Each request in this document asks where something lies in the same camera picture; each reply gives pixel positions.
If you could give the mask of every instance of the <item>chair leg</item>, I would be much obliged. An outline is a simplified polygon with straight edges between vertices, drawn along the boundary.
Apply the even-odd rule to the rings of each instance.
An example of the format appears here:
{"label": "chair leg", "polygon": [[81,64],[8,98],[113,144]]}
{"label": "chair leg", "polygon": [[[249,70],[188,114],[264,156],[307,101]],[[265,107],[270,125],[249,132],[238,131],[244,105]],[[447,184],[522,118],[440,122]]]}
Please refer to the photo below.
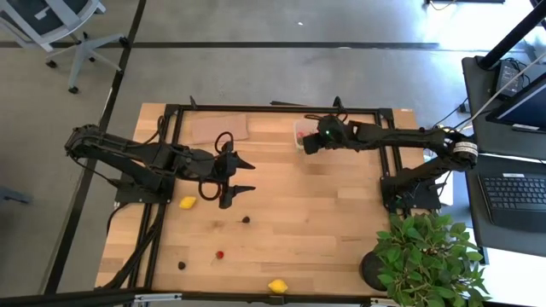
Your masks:
{"label": "chair leg", "polygon": [[66,49],[63,49],[61,51],[57,51],[57,52],[54,52],[52,54],[49,54],[48,56],[45,57],[45,60],[51,60],[52,57],[62,55],[63,53],[68,52],[68,51],[73,50],[73,49],[76,49],[77,47],[78,47],[78,45],[73,45],[73,46],[70,46],[70,47],[68,47]]}
{"label": "chair leg", "polygon": [[74,85],[76,84],[76,79],[78,78],[79,70],[81,69],[82,63],[84,62],[85,58],[86,58],[85,49],[77,49],[76,55],[74,56],[74,60],[72,62],[70,77],[68,78],[68,90],[75,88]]}
{"label": "chair leg", "polygon": [[103,63],[106,63],[108,64],[109,66],[113,67],[115,70],[117,70],[118,72],[121,72],[121,68],[119,68],[118,64],[110,61],[109,59],[107,59],[106,57],[96,53],[95,51],[93,50],[88,50],[88,52],[94,57],[96,58],[98,61],[101,61]]}
{"label": "chair leg", "polygon": [[75,42],[75,43],[80,43],[81,41],[79,40],[79,38],[76,36],[76,34],[74,33],[70,33],[68,34],[68,36]]}
{"label": "chair leg", "polygon": [[102,5],[102,3],[99,3],[99,5],[96,7],[95,14],[104,14],[104,13],[106,13],[106,8],[104,7],[104,5]]}
{"label": "chair leg", "polygon": [[123,36],[124,36],[123,34],[118,33],[118,34],[107,36],[105,38],[93,39],[93,40],[90,40],[90,41],[87,41],[87,42],[84,42],[84,43],[85,43],[85,47],[87,49],[97,49],[97,48],[99,48],[102,45],[105,45],[107,43],[111,43],[111,42],[114,42],[114,41],[119,41],[119,39],[122,38]]}

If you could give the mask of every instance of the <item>wooden table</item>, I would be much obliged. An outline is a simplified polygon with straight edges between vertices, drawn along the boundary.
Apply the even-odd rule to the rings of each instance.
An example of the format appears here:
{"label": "wooden table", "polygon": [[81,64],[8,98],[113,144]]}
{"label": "wooden table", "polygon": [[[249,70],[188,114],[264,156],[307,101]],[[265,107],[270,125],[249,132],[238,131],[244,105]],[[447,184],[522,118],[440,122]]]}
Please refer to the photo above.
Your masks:
{"label": "wooden table", "polygon": [[[165,104],[142,105],[135,141],[143,142],[155,132],[164,110]],[[179,143],[214,152],[213,144],[190,145],[191,121],[231,114],[184,112]],[[238,170],[231,184],[253,185],[256,190],[237,195],[229,209],[219,209],[217,200],[199,199],[195,182],[177,180],[165,216],[154,290],[270,293],[268,283],[281,278],[288,284],[287,294],[385,295],[358,274],[363,255],[375,246],[375,232],[388,228],[379,189],[379,152],[299,153],[293,122],[303,115],[247,114],[249,138],[236,141],[235,150],[256,170]],[[413,111],[394,110],[394,116],[398,128],[416,128]],[[371,115],[349,119],[374,123]],[[387,152],[394,174],[392,152]],[[400,152],[405,167],[423,163],[421,149]],[[191,210],[178,207],[183,196],[198,197]],[[142,209],[142,204],[129,205],[113,218],[97,286],[110,281],[133,252]],[[244,217],[251,222],[242,223]],[[216,259],[216,251],[223,251],[224,258]],[[186,269],[177,268],[180,261]],[[139,286],[147,262],[144,255]]]}

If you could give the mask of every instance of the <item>green leaves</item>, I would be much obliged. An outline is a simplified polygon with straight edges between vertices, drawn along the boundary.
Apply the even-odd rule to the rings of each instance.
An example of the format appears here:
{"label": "green leaves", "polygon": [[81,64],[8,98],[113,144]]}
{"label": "green leaves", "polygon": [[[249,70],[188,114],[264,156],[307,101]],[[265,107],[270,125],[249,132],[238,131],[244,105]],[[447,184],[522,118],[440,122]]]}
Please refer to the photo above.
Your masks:
{"label": "green leaves", "polygon": [[391,234],[387,233],[386,231],[378,231],[376,232],[377,236],[380,239],[391,239]]}
{"label": "green leaves", "polygon": [[444,300],[442,298],[429,298],[429,307],[445,307]]}
{"label": "green leaves", "polygon": [[453,306],[454,307],[463,307],[465,304],[467,304],[464,299],[461,297],[461,295],[456,295],[455,296],[455,301],[453,301]]}
{"label": "green leaves", "polygon": [[377,232],[374,252],[384,264],[378,279],[387,295],[402,306],[481,306],[486,293],[476,263],[482,256],[468,248],[470,234],[462,223],[436,213],[407,217],[389,216],[390,231]]}
{"label": "green leaves", "polygon": [[419,250],[414,247],[411,249],[411,252],[409,253],[409,260],[414,264],[421,264],[422,254],[419,252]]}
{"label": "green leaves", "polygon": [[402,231],[402,221],[400,221],[400,217],[398,217],[398,215],[390,214],[389,222],[391,223],[391,232],[397,233]]}
{"label": "green leaves", "polygon": [[467,256],[469,260],[472,261],[479,261],[483,256],[479,252],[467,252]]}
{"label": "green leaves", "polygon": [[436,217],[434,219],[433,225],[434,225],[434,228],[439,228],[439,227],[447,226],[451,223],[453,223],[451,220],[451,216],[445,215],[441,217]]}
{"label": "green leaves", "polygon": [[450,234],[461,235],[462,233],[464,233],[466,229],[467,229],[467,226],[465,226],[464,223],[454,223],[453,226],[451,226]]}
{"label": "green leaves", "polygon": [[414,281],[422,281],[423,280],[423,276],[421,274],[417,273],[417,271],[410,272],[408,274],[408,276],[409,276],[409,278],[411,278]]}
{"label": "green leaves", "polygon": [[408,229],[413,228],[413,225],[415,224],[415,219],[413,217],[407,217],[404,219],[404,222],[402,223],[402,232],[407,234]]}
{"label": "green leaves", "polygon": [[408,236],[410,236],[410,237],[412,237],[414,239],[423,240],[423,237],[421,236],[421,234],[419,234],[419,232],[415,228],[409,228],[406,231],[406,234],[408,234]]}
{"label": "green leaves", "polygon": [[433,287],[433,290],[442,298],[454,298],[456,296],[453,290],[444,287]]}
{"label": "green leaves", "polygon": [[379,280],[381,281],[381,283],[385,286],[388,286],[390,284],[392,284],[394,282],[394,279],[387,275],[387,274],[381,274],[381,275],[377,275],[377,278],[379,278]]}
{"label": "green leaves", "polygon": [[402,253],[402,250],[399,247],[394,247],[388,252],[386,252],[386,258],[389,260],[389,262],[394,262],[400,257],[400,254]]}

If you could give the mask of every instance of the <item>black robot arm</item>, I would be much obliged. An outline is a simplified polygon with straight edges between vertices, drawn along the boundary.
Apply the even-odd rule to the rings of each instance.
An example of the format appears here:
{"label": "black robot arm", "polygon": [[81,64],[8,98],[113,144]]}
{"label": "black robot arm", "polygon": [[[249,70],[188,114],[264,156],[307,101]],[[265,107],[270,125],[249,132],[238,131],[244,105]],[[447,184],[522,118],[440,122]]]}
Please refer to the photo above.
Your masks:
{"label": "black robot arm", "polygon": [[[218,149],[218,141],[228,135],[227,141]],[[218,155],[201,149],[166,142],[139,143],[99,131],[95,125],[85,125],[73,130],[65,145],[67,155],[74,160],[80,158],[98,159],[124,173],[121,180],[108,179],[120,191],[137,195],[134,201],[145,196],[165,196],[170,199],[174,178],[199,183],[200,196],[205,200],[220,199],[220,208],[228,208],[238,193],[253,190],[255,187],[229,185],[229,178],[237,168],[253,170],[254,166],[239,158],[234,152],[233,136],[229,132],[221,134],[215,144]],[[218,185],[215,195],[204,195],[202,185]]]}
{"label": "black robot arm", "polygon": [[428,148],[438,155],[414,169],[402,169],[395,177],[381,178],[381,192],[389,211],[410,207],[439,208],[436,189],[443,185],[435,184],[434,180],[447,171],[470,170],[478,158],[476,144],[454,130],[383,129],[356,121],[345,124],[339,116],[332,114],[306,117],[318,120],[318,132],[304,137],[306,154],[314,154],[320,148],[360,151],[394,146]]}

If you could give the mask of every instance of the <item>yellow toy lemon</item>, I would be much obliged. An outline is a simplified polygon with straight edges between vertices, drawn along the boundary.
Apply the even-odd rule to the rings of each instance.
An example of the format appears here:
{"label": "yellow toy lemon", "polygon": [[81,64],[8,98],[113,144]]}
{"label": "yellow toy lemon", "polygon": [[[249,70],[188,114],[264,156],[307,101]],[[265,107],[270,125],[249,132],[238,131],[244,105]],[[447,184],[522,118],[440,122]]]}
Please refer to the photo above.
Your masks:
{"label": "yellow toy lemon", "polygon": [[191,209],[191,207],[194,206],[196,200],[197,198],[193,196],[186,196],[182,198],[182,200],[180,200],[179,207],[181,207],[182,209]]}
{"label": "yellow toy lemon", "polygon": [[283,280],[274,280],[267,286],[277,294],[285,293],[288,290],[288,286]]}

